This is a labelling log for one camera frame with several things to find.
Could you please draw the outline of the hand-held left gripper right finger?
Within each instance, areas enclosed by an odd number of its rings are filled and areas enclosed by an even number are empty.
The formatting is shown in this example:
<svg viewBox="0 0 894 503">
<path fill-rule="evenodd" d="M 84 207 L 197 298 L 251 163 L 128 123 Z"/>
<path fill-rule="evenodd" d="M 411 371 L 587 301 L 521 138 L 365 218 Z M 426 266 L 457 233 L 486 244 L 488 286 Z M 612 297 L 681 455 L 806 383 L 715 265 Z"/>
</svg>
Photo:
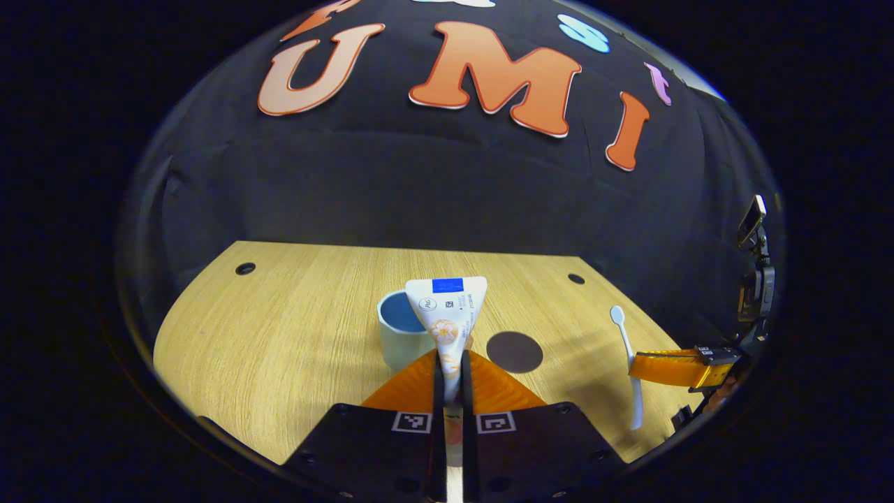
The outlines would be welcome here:
<svg viewBox="0 0 894 503">
<path fill-rule="evenodd" d="M 483 411 L 483 371 L 461 357 L 465 502 L 615 502 L 628 464 L 577 404 Z"/>
</svg>

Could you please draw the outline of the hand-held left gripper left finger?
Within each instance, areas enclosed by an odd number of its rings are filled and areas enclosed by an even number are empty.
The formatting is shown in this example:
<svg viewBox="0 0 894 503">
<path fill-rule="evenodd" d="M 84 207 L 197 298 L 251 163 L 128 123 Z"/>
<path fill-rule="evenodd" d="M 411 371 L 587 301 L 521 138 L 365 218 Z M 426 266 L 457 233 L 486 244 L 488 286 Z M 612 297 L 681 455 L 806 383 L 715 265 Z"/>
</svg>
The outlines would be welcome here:
<svg viewBox="0 0 894 503">
<path fill-rule="evenodd" d="M 447 456 L 444 376 L 431 351 L 395 381 L 421 391 L 389 392 L 373 407 L 337 403 L 281 471 L 331 502 L 444 502 Z M 411 404 L 397 404 L 397 399 Z"/>
</svg>

